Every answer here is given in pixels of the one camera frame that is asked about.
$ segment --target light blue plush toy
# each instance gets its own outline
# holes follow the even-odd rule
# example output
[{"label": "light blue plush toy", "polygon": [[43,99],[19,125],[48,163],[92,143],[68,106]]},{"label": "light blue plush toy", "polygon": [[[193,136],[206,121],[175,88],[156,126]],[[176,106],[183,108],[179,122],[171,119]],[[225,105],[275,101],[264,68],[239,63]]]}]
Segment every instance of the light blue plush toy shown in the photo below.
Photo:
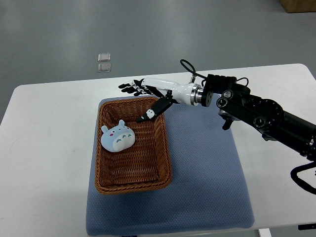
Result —
[{"label": "light blue plush toy", "polygon": [[106,126],[102,126],[101,130],[103,132],[101,145],[109,152],[120,152],[131,147],[135,142],[135,133],[125,126],[123,120],[110,130]]}]

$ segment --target cardboard box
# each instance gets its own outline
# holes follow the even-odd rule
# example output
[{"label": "cardboard box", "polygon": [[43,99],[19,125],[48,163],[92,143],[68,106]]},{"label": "cardboard box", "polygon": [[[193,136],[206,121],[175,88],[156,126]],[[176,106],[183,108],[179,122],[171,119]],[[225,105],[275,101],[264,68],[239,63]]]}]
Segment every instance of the cardboard box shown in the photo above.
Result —
[{"label": "cardboard box", "polygon": [[287,13],[316,12],[316,0],[280,0]]}]

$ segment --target white table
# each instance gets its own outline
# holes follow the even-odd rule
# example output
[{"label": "white table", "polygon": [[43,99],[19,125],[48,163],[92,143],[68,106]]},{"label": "white table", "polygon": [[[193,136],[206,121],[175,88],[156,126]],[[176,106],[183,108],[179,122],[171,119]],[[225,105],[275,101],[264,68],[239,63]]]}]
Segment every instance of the white table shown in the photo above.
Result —
[{"label": "white table", "polygon": [[[251,94],[276,100],[284,110],[316,123],[316,81],[304,65],[200,73],[248,77]],[[0,236],[87,235],[98,104],[128,96],[118,85],[143,77],[22,85],[14,90],[0,126]],[[151,77],[185,84],[191,74]],[[241,121],[233,123],[232,131],[255,216],[252,229],[315,223],[316,196],[290,178],[290,171],[308,160],[279,142],[265,142]],[[314,172],[305,180],[315,184]]]}]

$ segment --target robotic arm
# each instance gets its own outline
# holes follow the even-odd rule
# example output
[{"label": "robotic arm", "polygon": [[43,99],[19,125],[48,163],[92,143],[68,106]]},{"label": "robotic arm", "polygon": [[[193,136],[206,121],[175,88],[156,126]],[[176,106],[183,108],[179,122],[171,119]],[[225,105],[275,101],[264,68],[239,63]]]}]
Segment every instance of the robotic arm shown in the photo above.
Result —
[{"label": "robotic arm", "polygon": [[[237,83],[241,79],[211,74],[205,77],[197,74],[188,61],[182,59],[180,62],[193,74],[189,84],[179,85],[171,81],[145,78],[119,86],[122,92],[134,93],[135,96],[154,94],[160,97],[137,122],[154,119],[173,103],[208,107],[213,94],[221,94],[216,105],[220,109],[219,115],[225,120],[223,129],[229,129],[234,120],[241,120],[258,130],[264,140],[279,141],[307,157],[312,162],[294,168],[291,178],[301,188],[316,195],[316,188],[298,177],[299,172],[316,167],[316,125],[284,111],[273,100],[251,95],[248,83]],[[194,83],[196,76],[204,79],[202,86]]]}]

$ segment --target plush toy ear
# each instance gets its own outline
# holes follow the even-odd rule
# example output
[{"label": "plush toy ear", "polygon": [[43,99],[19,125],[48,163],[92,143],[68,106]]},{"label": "plush toy ear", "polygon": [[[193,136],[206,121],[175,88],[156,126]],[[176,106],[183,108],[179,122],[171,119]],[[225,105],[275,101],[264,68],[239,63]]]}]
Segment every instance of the plush toy ear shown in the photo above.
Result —
[{"label": "plush toy ear", "polygon": [[108,131],[108,127],[106,127],[105,125],[101,127],[101,130],[103,133],[106,133],[106,131]]},{"label": "plush toy ear", "polygon": [[124,126],[125,122],[121,119],[120,121],[118,121],[118,124]]}]

